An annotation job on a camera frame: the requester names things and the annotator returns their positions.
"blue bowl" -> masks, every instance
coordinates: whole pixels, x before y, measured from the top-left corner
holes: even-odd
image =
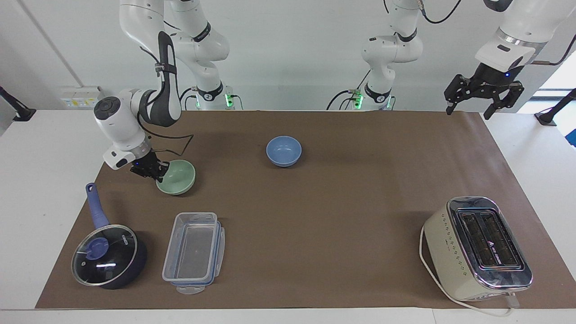
[[[293,137],[278,136],[266,146],[266,155],[275,165],[287,168],[294,165],[302,155],[302,145]]]

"bowl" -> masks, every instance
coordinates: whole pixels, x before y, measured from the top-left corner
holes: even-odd
[[[185,160],[174,160],[166,171],[162,182],[156,181],[160,191],[169,195],[182,195],[188,191],[196,180],[196,169]]]
[[[287,168],[294,165],[302,155],[302,145],[293,137],[278,136],[266,146],[266,155],[274,165]]]

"green bowl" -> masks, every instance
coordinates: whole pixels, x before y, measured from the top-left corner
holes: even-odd
[[[156,186],[165,194],[177,196],[190,190],[194,180],[196,180],[196,169],[192,163],[174,160],[170,162],[162,182],[156,181]]]

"toaster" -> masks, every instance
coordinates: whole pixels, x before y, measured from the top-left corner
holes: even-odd
[[[498,206],[452,198],[424,224],[438,279],[452,298],[473,302],[526,290],[532,272]]]

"toaster power cord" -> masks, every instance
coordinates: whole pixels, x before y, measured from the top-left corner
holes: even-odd
[[[434,282],[436,282],[436,285],[438,285],[438,288],[440,288],[440,290],[444,293],[444,295],[446,295],[446,297],[448,297],[448,299],[450,299],[451,301],[455,302],[458,305],[464,306],[466,308],[470,308],[471,310],[475,310],[477,312],[481,312],[482,314],[486,314],[486,315],[490,315],[490,316],[496,316],[496,317],[507,317],[510,314],[512,314],[512,312],[514,311],[515,308],[519,308],[520,305],[518,304],[518,300],[516,299],[516,296],[514,293],[510,293],[508,296],[506,296],[506,302],[508,303],[509,308],[503,314],[495,314],[492,312],[488,312],[488,311],[485,311],[481,308],[470,306],[467,303],[463,303],[459,300],[452,298],[450,295],[448,295],[446,290],[444,290],[444,288],[442,287],[442,285],[440,284],[438,279],[436,279],[436,276],[434,275],[434,273],[432,273],[432,270],[430,270],[428,263],[426,263],[426,261],[424,260],[424,257],[422,256],[422,239],[423,238],[424,238],[424,226],[422,227],[422,230],[420,231],[420,260],[422,260],[424,267],[426,267],[426,270],[428,270],[428,273],[430,273],[430,277],[432,277],[432,279],[434,279]]]

